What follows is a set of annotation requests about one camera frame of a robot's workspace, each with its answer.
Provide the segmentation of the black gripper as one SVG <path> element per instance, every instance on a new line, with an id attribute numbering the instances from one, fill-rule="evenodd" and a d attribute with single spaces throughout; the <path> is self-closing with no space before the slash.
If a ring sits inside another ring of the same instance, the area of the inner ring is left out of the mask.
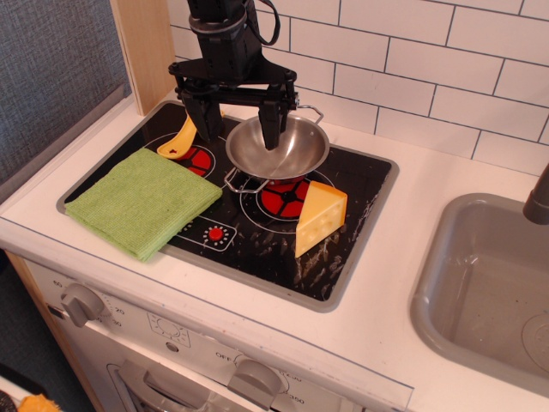
<path id="1" fill-rule="evenodd" d="M 200 137 L 211 142 L 221 133 L 220 103 L 256 106 L 265 148 L 277 148 L 287 111 L 298 105 L 297 73 L 268 61 L 249 28 L 229 38 L 197 38 L 202 56 L 173 63 L 168 71 Z"/>

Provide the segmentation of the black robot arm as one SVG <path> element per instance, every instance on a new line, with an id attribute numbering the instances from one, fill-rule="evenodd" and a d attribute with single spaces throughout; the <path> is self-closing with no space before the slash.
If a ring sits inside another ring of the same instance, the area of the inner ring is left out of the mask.
<path id="1" fill-rule="evenodd" d="M 255 106 L 264 146 L 279 146 L 288 113 L 298 105 L 297 73 L 268 61 L 264 46 L 276 43 L 281 21 L 274 14 L 272 38 L 260 32 L 253 1 L 189 1 L 191 31 L 202 56 L 173 63 L 168 71 L 177 82 L 176 93 L 199 136 L 209 142 L 221 131 L 220 105 Z"/>

